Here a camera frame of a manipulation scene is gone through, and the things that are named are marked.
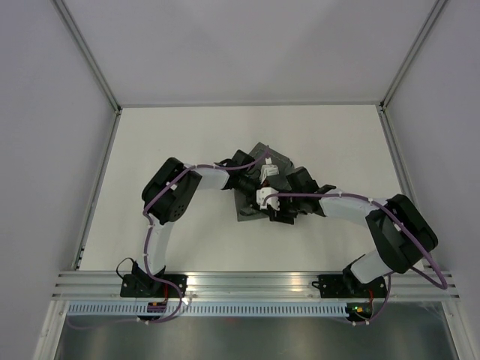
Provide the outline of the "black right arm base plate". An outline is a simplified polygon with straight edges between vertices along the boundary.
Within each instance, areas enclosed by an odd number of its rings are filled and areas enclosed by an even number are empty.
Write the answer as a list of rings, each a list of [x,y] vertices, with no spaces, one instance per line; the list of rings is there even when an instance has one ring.
[[[383,277],[362,284],[342,274],[320,274],[312,286],[319,290],[322,299],[384,299],[387,293]]]

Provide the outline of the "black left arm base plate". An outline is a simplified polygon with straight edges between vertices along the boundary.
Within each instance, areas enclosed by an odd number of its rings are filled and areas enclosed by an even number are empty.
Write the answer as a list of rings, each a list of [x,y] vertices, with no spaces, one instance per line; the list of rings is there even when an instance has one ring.
[[[163,276],[165,281],[169,281],[175,284],[181,295],[185,294],[185,291],[188,287],[187,280],[188,276],[186,274],[165,274]],[[150,277],[141,278],[140,280],[135,277],[133,274],[126,274],[123,277],[121,290],[121,298],[168,298],[168,299],[177,299],[179,297],[179,292],[174,288],[173,285],[166,284],[164,282],[158,282],[152,280]]]

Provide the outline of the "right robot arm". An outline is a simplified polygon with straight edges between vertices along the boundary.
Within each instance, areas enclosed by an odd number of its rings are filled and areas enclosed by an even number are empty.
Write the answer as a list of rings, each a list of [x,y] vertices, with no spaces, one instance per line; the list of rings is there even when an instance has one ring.
[[[331,184],[319,186],[300,167],[287,177],[289,189],[263,186],[256,203],[271,221],[291,224],[298,215],[349,221],[369,230],[374,250],[360,256],[342,271],[342,286],[360,296],[374,282],[393,273],[403,274],[420,260],[432,261],[438,238],[408,196],[396,194],[375,199],[349,193]]]

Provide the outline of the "grey cloth napkin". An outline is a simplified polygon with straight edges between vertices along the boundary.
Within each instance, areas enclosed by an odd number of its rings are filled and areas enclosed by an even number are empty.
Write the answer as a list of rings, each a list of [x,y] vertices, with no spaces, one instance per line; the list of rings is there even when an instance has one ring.
[[[293,170],[293,162],[288,157],[272,149],[268,151],[268,155],[265,158],[271,158],[272,162],[277,165],[279,169],[278,175],[270,176],[266,180],[271,184],[273,188],[289,190],[290,186],[287,183],[286,175]],[[260,182],[260,169],[261,166],[265,163],[265,158],[255,163],[253,168],[254,175],[259,175],[259,186],[262,184]],[[269,214],[267,212],[260,210],[256,200],[248,201],[245,196],[243,196],[236,190],[234,190],[234,201],[238,222],[255,221],[269,217]]]

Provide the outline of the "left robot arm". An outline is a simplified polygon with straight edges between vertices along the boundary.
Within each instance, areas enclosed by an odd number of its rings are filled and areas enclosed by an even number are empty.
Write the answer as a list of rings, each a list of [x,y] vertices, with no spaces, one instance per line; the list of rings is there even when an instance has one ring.
[[[137,296],[155,297],[162,292],[173,225],[186,212],[197,191],[238,191],[250,206],[255,206],[260,180],[253,175],[253,168],[268,155],[265,150],[255,159],[238,150],[220,163],[198,165],[182,163],[175,157],[167,159],[142,191],[142,215],[148,220],[148,230],[142,259],[134,260],[131,273],[123,277],[122,295],[130,291]]]

